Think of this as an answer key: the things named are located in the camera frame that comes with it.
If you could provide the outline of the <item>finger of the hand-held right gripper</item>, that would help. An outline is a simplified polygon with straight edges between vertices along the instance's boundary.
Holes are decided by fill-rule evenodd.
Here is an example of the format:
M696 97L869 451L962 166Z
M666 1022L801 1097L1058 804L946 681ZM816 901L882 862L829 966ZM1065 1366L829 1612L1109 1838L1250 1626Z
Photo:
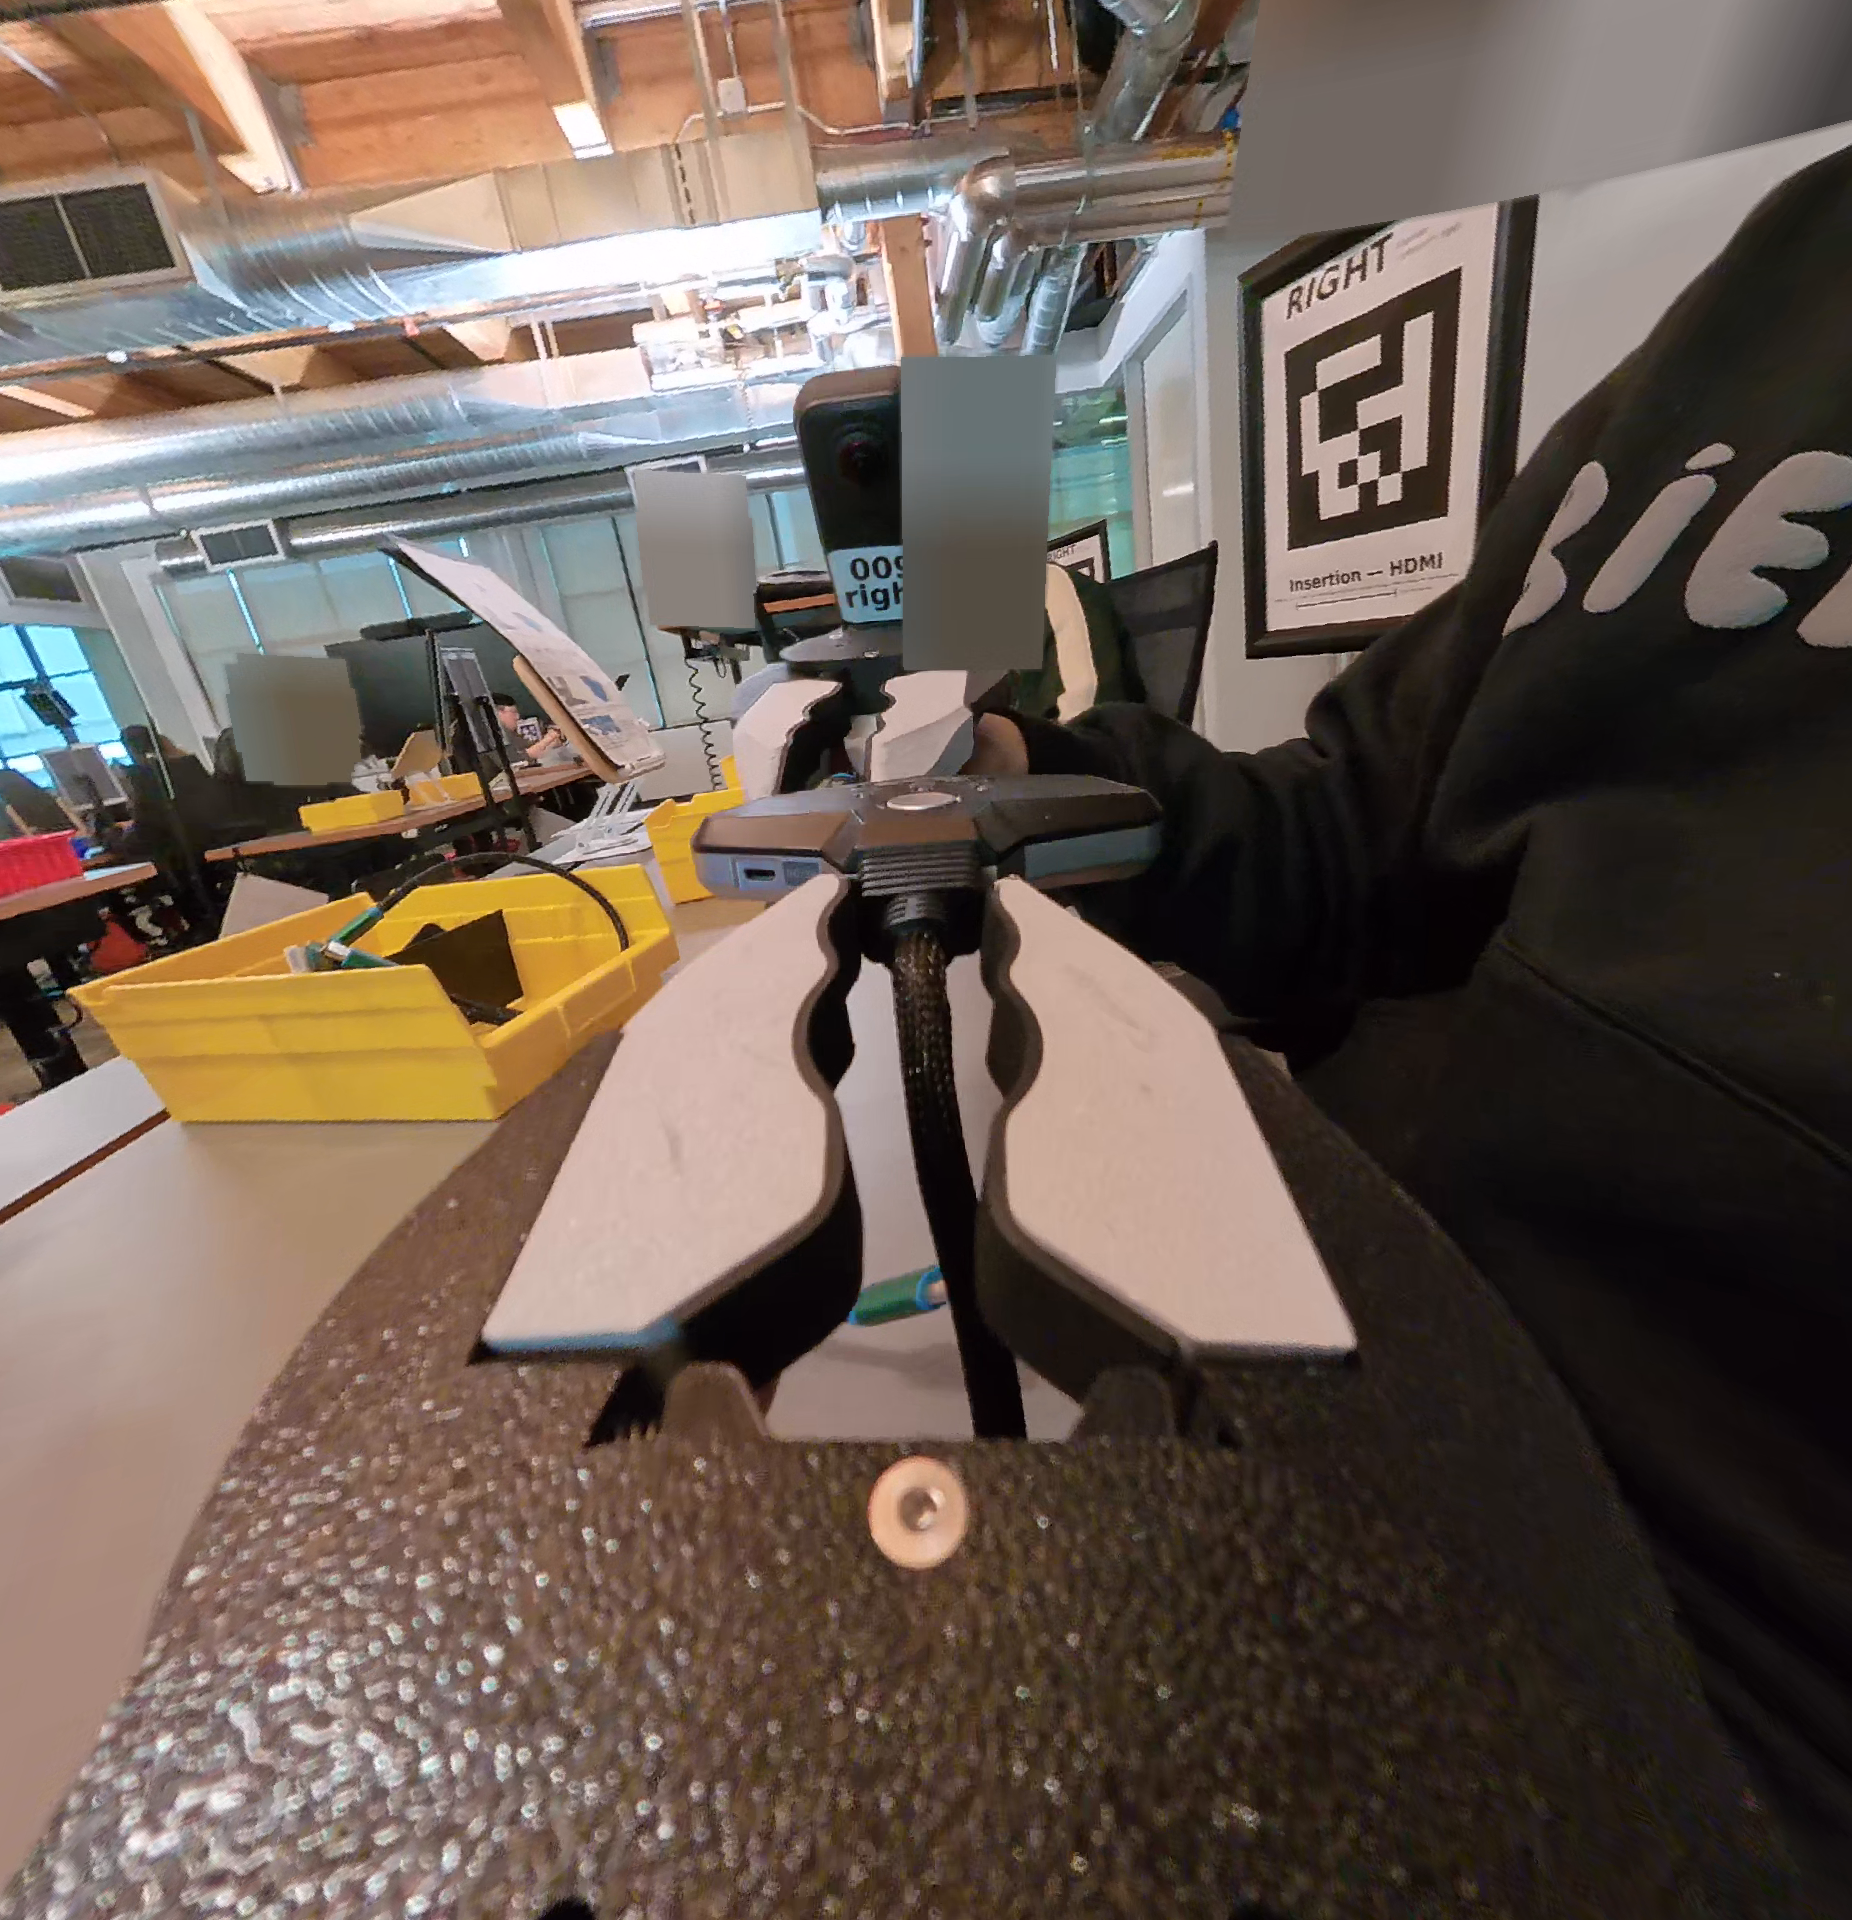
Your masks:
M733 767L746 795L781 795L811 779L835 719L849 719L835 677L777 677L733 719Z
M922 670L885 684L864 749L867 779L957 776L974 754L968 670Z

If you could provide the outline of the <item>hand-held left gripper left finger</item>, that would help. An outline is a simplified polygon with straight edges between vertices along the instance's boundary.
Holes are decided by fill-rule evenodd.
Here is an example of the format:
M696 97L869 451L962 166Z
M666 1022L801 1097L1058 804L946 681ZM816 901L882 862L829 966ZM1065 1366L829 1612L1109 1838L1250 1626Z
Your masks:
M775 1379L842 1325L864 1210L838 1111L850 885L816 876L623 1027L490 1308L499 1356Z

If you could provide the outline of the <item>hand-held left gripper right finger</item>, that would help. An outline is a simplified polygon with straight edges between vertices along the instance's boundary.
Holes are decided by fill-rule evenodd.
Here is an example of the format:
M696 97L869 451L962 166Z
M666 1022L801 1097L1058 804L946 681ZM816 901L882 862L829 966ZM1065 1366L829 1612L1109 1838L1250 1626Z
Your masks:
M989 1329L1042 1379L1347 1361L1352 1320L1201 1010L1018 876L980 959Z

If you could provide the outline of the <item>black usb hub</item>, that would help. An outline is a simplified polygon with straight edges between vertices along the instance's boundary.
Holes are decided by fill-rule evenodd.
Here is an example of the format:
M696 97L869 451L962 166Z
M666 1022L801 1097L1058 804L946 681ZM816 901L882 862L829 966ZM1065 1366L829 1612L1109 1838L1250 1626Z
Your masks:
M1158 804L1086 776L922 776L833 783L717 809L693 832L699 882L721 898L781 898L842 876L864 901L950 901L1012 876L1075 890L1139 876Z

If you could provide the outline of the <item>person's right forearm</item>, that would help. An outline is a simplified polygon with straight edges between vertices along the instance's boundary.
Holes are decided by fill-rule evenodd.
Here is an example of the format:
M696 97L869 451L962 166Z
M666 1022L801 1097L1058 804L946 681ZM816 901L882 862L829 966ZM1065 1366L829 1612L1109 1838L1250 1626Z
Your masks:
M1497 832L1436 821L1492 648L1471 597L1450 591L1332 677L1306 733L1262 751L1219 751L1144 706L1016 715L1030 773L1158 804L1153 863L1086 889L1086 918L1198 979L1291 1067L1332 1051L1365 1002L1456 985L1513 873Z

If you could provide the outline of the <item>wooden standing desk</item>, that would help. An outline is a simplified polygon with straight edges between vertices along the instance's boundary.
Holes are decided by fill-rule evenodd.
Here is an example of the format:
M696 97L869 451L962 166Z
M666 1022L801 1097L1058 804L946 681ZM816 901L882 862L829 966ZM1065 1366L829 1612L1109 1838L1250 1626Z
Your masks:
M833 585L818 568L781 568L755 586L755 623L736 625L685 625L682 646L688 666L714 662L733 677L728 725L738 729L742 715L771 684L790 677L787 648L833 634L842 623Z

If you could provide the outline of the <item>white stand base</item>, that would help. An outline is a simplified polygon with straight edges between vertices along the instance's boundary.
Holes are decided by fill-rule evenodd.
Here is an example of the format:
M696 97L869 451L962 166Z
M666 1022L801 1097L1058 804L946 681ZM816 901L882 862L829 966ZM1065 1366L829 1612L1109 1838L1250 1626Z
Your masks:
M626 862L651 851L651 814L660 804L644 804L633 786L598 796L588 818L574 827L569 862L577 868L601 862Z

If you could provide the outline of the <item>wooden instruction board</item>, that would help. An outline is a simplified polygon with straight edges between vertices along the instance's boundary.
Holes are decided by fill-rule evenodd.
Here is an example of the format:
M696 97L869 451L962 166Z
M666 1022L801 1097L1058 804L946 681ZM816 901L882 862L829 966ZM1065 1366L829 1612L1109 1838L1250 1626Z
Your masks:
M514 648L514 670L553 719L585 768L612 786L666 767L658 733L633 712L612 671L499 573L392 538L387 551Z

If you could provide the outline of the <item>black mesh chair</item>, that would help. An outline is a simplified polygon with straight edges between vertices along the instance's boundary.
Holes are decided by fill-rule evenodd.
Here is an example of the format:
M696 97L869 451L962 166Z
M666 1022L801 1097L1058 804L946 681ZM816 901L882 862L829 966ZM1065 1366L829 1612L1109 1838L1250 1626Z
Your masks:
M1086 611L1093 703L1146 706L1189 726L1198 715L1201 666L1219 582L1219 544L1098 582L1065 568Z

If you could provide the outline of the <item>black sheet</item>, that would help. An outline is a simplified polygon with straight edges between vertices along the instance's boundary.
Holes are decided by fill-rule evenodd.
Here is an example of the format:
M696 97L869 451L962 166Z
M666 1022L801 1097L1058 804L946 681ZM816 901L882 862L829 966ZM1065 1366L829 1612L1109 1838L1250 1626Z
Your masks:
M419 926L392 962L428 969L470 1022L503 1025L519 1012L525 989L503 910L458 926Z

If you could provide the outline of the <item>wooden work table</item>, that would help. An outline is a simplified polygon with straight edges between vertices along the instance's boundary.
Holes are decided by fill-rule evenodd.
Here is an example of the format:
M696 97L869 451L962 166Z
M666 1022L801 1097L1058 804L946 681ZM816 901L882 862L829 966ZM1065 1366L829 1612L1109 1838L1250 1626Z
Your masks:
M71 1082L86 1074L86 1062L34 966L71 953L76 935L97 918L99 901L154 876L154 863L130 862L0 898L0 1025L23 1051L40 1090Z
M508 827L525 824L535 804L569 788L592 795L598 779L577 763L524 768L514 776L514 796L473 795L469 801L406 809L400 818L260 832L208 850L201 862L212 876L255 873L301 882L332 898L354 890L365 876L398 873L414 857L444 850L473 850Z

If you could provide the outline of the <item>metal air vent box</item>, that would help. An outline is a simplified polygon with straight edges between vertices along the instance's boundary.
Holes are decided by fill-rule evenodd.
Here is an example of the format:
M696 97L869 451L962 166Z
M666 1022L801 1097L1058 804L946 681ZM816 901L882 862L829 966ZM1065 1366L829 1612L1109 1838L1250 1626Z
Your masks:
M193 284L177 196L149 171L0 184L0 307Z

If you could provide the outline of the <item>silver spiral air duct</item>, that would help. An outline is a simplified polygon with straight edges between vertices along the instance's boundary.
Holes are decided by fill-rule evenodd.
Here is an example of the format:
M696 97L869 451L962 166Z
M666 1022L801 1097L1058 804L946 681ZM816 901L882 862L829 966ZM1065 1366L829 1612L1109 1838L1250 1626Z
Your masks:
M177 196L195 284L0 307L0 378L332 324L508 313L746 268L821 235L811 161L777 138L229 199L149 172Z
M801 353L660 378L626 346L60 423L0 436L0 518L82 507L152 481L219 481L312 455L458 441L549 441L563 429L644 444L731 441L790 423L794 391L816 371L818 360Z

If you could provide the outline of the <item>framed marker wall poster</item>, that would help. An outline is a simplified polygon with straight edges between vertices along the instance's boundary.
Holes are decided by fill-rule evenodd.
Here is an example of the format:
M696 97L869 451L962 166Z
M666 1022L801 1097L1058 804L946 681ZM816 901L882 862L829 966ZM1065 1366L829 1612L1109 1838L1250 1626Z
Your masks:
M1513 473L1537 228L1519 193L1239 280L1252 660L1359 650L1466 577Z

